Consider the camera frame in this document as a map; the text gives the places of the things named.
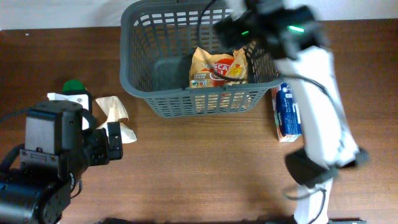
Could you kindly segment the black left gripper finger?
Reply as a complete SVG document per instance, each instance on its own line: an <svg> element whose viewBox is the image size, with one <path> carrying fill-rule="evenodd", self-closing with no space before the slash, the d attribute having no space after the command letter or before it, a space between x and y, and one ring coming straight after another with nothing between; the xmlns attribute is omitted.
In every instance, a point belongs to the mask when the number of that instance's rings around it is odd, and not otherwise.
<svg viewBox="0 0 398 224"><path fill-rule="evenodd" d="M49 100L64 100L72 101L74 103L81 104L82 107L92 112L92 95L87 90L69 90L63 93L47 93Z"/></svg>
<svg viewBox="0 0 398 224"><path fill-rule="evenodd" d="M119 122L108 123L109 160L120 160L123 158L123 144L121 127Z"/></svg>

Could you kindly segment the yellow coffee sachet bag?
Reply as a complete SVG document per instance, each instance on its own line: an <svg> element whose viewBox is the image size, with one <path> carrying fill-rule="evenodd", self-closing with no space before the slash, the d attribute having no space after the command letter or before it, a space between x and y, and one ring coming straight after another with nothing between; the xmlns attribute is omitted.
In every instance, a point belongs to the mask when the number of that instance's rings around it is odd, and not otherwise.
<svg viewBox="0 0 398 224"><path fill-rule="evenodd" d="M189 87L212 88L248 82L248 63L243 48L229 54L209 54L197 47L192 57Z"/></svg>

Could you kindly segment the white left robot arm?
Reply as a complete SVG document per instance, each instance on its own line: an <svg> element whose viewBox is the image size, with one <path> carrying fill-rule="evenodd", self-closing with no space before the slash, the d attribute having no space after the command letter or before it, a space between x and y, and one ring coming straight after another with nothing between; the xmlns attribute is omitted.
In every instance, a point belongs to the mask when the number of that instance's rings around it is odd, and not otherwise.
<svg viewBox="0 0 398 224"><path fill-rule="evenodd" d="M58 223L87 168L113 160L109 144L78 102L48 100L29 108L24 143L1 162L1 223Z"/></svg>

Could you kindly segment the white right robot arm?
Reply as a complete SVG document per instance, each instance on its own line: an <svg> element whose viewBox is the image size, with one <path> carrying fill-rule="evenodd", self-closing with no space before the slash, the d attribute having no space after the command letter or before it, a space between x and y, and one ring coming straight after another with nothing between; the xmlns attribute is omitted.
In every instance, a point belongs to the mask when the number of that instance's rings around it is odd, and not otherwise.
<svg viewBox="0 0 398 224"><path fill-rule="evenodd" d="M244 49L248 84L187 87L196 47ZM333 54L307 6L282 1L137 1L121 16L120 81L165 118L250 110L287 82L300 109L304 147L285 157L297 183L297 208L287 223L328 223L339 169L368 161L354 141L335 81Z"/></svg>

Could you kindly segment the green lid beige jar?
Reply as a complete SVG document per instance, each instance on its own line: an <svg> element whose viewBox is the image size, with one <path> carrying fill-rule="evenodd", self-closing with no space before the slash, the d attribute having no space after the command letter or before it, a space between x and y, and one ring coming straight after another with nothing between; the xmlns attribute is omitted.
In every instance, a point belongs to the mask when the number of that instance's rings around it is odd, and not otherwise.
<svg viewBox="0 0 398 224"><path fill-rule="evenodd" d="M84 84L79 81L79 80L69 80L67 82L64 83L62 91L66 92L66 91L80 91L80 90L85 90L86 87L84 86Z"/></svg>

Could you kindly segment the crumpled beige paper bag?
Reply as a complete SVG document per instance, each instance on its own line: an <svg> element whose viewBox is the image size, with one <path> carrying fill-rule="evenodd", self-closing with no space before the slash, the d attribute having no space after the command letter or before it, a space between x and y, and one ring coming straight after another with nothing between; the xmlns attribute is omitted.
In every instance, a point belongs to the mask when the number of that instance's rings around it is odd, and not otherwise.
<svg viewBox="0 0 398 224"><path fill-rule="evenodd" d="M108 124L113 122L120 122L122 119L129 119L129 115L117 96L106 96L97 98L96 102L106 115L106 121L98 126L98 129L104 128L106 134L109 134ZM123 144L136 142L136 134L132 129L127 127L124 123L120 123L121 140Z"/></svg>

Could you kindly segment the grey plastic basket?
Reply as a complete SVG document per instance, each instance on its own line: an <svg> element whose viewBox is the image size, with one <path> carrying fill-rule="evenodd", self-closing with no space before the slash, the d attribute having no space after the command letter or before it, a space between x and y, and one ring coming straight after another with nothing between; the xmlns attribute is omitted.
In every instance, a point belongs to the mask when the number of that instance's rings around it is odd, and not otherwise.
<svg viewBox="0 0 398 224"><path fill-rule="evenodd" d="M138 1L121 17L120 81L132 96L144 99L165 118L242 113L251 110L282 79L260 46L244 46L248 83L215 88L189 87L192 57L201 46L212 54L228 53L213 24L232 13L223 1Z"/></svg>

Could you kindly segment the blue toothpaste box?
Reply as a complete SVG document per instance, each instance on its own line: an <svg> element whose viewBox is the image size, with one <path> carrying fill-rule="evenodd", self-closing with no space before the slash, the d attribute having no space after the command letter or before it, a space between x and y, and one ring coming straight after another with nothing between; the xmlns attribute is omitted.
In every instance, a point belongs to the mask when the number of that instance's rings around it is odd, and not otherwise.
<svg viewBox="0 0 398 224"><path fill-rule="evenodd" d="M302 135L299 105L288 83L271 90L272 107L279 142L294 142Z"/></svg>

